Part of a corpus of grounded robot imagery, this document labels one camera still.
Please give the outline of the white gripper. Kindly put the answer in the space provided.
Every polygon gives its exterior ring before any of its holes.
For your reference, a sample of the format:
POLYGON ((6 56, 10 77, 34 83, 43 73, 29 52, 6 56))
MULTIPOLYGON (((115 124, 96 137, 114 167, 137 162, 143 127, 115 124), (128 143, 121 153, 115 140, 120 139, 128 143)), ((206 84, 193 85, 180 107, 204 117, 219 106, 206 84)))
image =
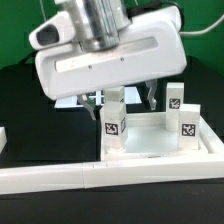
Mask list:
POLYGON ((169 6, 126 17, 118 7, 67 4, 29 35, 43 92, 52 100, 77 96, 96 119, 86 95, 146 81, 146 105, 156 109, 158 78, 182 73, 187 61, 180 10, 169 6))

